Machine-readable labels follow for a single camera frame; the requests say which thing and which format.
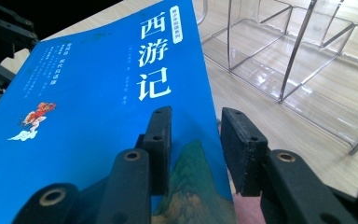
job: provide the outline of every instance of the desk surface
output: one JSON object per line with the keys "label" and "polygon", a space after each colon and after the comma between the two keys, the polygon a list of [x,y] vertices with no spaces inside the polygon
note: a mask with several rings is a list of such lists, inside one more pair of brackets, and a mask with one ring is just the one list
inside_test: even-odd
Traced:
{"label": "desk surface", "polygon": [[[156,0],[124,0],[49,38],[105,25],[156,2]],[[193,2],[196,11],[200,12],[201,1]],[[216,1],[210,2],[210,7],[213,6],[216,6]],[[14,60],[7,59],[2,65],[17,72],[28,55],[29,53],[25,50],[20,51]],[[236,79],[212,61],[206,59],[206,65],[218,118],[221,117],[221,110],[224,106],[239,109],[268,138],[268,146],[271,149],[281,148],[294,151],[304,158],[325,184],[350,195],[357,195],[358,152],[354,156],[349,156],[349,146],[343,145],[263,93]]]}

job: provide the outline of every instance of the cartoon illustration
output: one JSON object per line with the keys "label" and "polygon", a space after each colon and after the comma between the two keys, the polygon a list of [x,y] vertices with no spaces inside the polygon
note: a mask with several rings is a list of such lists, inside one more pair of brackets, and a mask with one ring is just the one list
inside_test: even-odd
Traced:
{"label": "cartoon illustration", "polygon": [[21,120],[20,126],[24,129],[28,128],[31,125],[29,131],[21,131],[18,135],[9,138],[7,140],[21,140],[25,141],[27,139],[33,139],[36,137],[37,130],[40,122],[45,120],[47,117],[45,116],[51,110],[54,110],[56,107],[55,103],[45,103],[42,102],[37,106],[35,111],[31,111],[28,113],[27,117],[24,120]]}

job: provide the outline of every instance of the book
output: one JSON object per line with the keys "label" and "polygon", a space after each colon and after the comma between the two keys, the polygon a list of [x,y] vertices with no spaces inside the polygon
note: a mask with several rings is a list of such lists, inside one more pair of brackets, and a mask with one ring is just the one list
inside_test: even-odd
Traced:
{"label": "book", "polygon": [[0,99],[0,223],[47,185],[105,178],[167,105],[170,192],[152,197],[152,223],[235,223],[191,0],[36,45]]}

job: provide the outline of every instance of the transparent plastic box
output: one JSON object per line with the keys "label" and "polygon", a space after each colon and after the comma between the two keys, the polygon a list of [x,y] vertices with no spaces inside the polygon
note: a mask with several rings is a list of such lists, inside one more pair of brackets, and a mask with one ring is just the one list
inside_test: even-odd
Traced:
{"label": "transparent plastic box", "polygon": [[201,24],[200,33],[206,57],[344,141],[353,154],[358,17],[346,12],[358,13],[358,1],[345,1],[222,0],[226,25],[210,32]]}

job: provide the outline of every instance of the mountain illustration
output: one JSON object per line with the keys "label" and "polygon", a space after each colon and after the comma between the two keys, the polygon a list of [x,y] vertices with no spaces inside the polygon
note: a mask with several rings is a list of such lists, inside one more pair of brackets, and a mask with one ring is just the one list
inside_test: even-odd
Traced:
{"label": "mountain illustration", "polygon": [[152,223],[236,223],[233,202],[221,197],[199,140],[182,149]]}

